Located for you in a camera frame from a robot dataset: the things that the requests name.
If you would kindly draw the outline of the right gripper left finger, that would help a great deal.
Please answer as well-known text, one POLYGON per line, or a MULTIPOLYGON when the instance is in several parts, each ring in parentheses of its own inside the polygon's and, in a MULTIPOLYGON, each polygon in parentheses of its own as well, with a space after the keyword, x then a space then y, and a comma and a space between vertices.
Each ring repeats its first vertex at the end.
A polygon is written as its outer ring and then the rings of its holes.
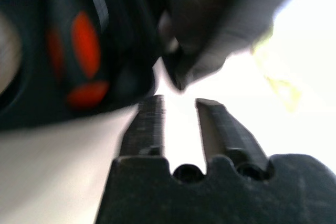
POLYGON ((164 157, 164 96, 141 101, 137 113, 123 134, 119 159, 164 157))

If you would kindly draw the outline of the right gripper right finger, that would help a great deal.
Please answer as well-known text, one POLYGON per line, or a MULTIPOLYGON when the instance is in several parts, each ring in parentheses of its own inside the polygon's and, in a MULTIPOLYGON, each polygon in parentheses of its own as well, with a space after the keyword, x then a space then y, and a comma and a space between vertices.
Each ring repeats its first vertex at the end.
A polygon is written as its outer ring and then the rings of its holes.
POLYGON ((228 157, 236 169, 252 167, 267 170, 268 157, 253 134, 226 107, 214 100, 196 99, 203 151, 207 160, 228 157))

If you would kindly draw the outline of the black plastic tool case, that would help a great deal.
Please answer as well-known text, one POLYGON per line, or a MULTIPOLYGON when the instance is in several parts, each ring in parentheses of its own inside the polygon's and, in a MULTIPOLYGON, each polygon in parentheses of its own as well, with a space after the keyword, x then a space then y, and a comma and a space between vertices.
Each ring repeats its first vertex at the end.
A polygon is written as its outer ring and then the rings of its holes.
POLYGON ((219 70, 273 23, 286 0, 94 0, 110 88, 91 109, 65 101, 48 53, 48 0, 0 0, 0 132, 106 113, 155 93, 162 59, 179 90, 219 70))

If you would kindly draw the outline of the black tool with orange buttons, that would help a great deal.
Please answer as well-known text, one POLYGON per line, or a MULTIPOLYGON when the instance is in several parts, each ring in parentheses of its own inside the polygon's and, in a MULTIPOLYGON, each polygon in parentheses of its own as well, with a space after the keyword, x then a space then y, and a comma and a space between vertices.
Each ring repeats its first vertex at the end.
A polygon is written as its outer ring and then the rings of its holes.
POLYGON ((94 0, 48 0, 50 61, 66 103, 79 110, 98 106, 110 88, 99 41, 108 12, 99 15, 96 6, 94 0))

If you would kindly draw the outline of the light green cloth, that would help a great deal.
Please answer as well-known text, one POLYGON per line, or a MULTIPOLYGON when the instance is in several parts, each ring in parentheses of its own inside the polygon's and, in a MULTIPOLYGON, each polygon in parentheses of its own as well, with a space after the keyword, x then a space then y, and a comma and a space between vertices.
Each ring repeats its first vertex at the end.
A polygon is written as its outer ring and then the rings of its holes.
POLYGON ((280 60, 272 34, 264 34, 255 41, 251 47, 251 55, 273 93, 286 110, 290 113, 296 111, 302 98, 302 89, 280 60))

